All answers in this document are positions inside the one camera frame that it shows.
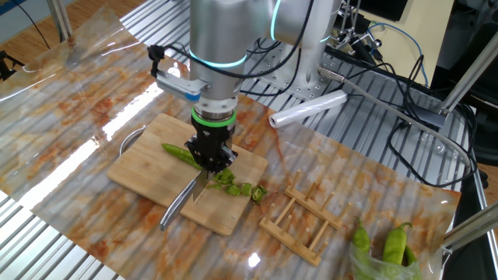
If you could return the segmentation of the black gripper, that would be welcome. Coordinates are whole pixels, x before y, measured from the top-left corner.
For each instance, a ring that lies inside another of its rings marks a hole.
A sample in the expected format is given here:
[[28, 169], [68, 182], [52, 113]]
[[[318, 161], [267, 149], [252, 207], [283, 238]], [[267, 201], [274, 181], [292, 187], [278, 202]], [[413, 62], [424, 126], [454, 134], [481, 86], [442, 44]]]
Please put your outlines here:
[[237, 152], [227, 145], [231, 137], [227, 126], [214, 128], [199, 124], [196, 131], [197, 136], [192, 135], [185, 146], [203, 170], [221, 172], [233, 164]]

